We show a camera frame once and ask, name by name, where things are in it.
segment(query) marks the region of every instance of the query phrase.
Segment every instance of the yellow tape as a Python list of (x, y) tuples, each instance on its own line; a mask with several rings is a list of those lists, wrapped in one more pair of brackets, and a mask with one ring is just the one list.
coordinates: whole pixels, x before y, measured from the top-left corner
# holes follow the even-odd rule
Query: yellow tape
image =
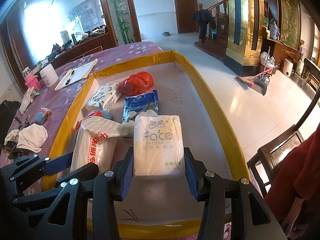
[[(165, 51), (137, 57), (132, 60), (115, 64), (113, 66), (102, 69), (87, 80), (82, 87), (80, 93), (72, 103), (69, 111), (64, 118), (61, 127), (57, 133), (55, 141), (52, 145), (49, 157), (56, 158), (64, 154), (65, 147), (69, 140), (76, 118), (81, 110), (83, 102), (92, 86), (93, 80), (99, 77), (112, 76), (129, 70), (139, 69), (147, 66), (165, 64), (170, 62), (178, 62), (189, 76), (193, 86), (195, 87), (204, 107), (210, 117), (212, 125), (218, 135), (224, 154), (226, 156), (232, 178), (239, 180), (240, 178), (249, 178), (249, 171), (245, 162), (243, 152), (240, 148), (236, 135), (224, 114), (221, 106), (214, 97), (212, 91), (205, 83), (194, 66), (184, 56), (176, 51)], [(56, 175), (45, 176), (42, 189), (49, 190), (56, 181)], [(168, 225), (158, 226), (134, 226), (118, 224), (119, 233), (122, 238), (127, 239), (168, 239), (175, 237), (185, 237), (194, 235), (199, 231), (200, 220), (184, 221)], [(88, 229), (92, 230), (92, 220), (88, 219)]]

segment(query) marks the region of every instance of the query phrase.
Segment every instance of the white tissue package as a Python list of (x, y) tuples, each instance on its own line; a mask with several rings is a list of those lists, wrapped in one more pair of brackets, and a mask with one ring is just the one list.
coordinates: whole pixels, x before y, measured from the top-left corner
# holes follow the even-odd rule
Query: white tissue package
[(96, 110), (99, 107), (99, 103), (101, 103), (103, 110), (109, 112), (121, 95), (122, 93), (118, 90), (117, 83), (101, 85), (86, 103), (85, 108), (90, 112)]
[(137, 115), (134, 125), (134, 175), (184, 174), (184, 151), (177, 115)]

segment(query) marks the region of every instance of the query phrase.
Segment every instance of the white cloth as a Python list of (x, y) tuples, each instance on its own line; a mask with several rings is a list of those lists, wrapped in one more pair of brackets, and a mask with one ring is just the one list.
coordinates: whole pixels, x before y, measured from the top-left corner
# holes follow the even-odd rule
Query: white cloth
[(28, 90), (26, 91), (26, 93), (23, 96), (22, 103), (19, 108), (19, 111), (21, 114), (24, 114), (26, 112), (28, 106), (30, 105), (30, 103), (33, 103), (33, 99), (42, 93), (42, 90), (37, 90), (37, 91), (35, 91), (34, 87), (28, 88)]
[(18, 133), (19, 133), (18, 129), (14, 129), (11, 132), (9, 132), (8, 135), (4, 139), (4, 145), (6, 145), (8, 141), (17, 142), (18, 136), (19, 136)]
[(42, 125), (32, 124), (19, 132), (17, 148), (41, 152), (41, 146), (48, 138), (47, 130)]

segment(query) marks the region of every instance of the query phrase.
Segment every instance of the pink bottle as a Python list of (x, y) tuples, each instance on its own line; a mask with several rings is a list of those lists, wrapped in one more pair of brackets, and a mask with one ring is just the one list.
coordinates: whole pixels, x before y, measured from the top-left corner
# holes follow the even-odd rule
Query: pink bottle
[(27, 87), (29, 87), (29, 88), (34, 87), (35, 89), (42, 89), (41, 85), (37, 79), (38, 76), (33, 75), (31, 70), (29, 69), (29, 67), (26, 67), (22, 71), (22, 75), (23, 75), (24, 80), (26, 81)]

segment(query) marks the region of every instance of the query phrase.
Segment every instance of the broom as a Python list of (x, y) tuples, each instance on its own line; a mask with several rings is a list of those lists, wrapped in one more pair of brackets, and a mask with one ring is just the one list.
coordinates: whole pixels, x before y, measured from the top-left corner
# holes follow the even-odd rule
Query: broom
[(252, 80), (253, 80), (254, 78), (262, 75), (263, 73), (265, 73), (265, 72), (269, 71), (270, 69), (273, 69), (273, 68), (275, 68), (275, 67), (277, 67), (277, 66), (278, 66), (278, 65), (276, 65), (276, 66), (274, 66), (274, 67), (272, 67), (272, 68), (266, 69), (264, 72), (261, 72), (261, 73), (259, 73), (258, 75), (255, 75), (255, 76), (253, 76), (252, 78), (249, 78), (249, 79), (246, 79), (246, 78), (240, 77), (240, 76), (236, 76), (236, 80), (239, 80), (241, 83), (246, 84), (246, 85), (249, 86), (249, 87), (253, 87), (253, 86), (255, 85), (254, 82), (252, 82)]

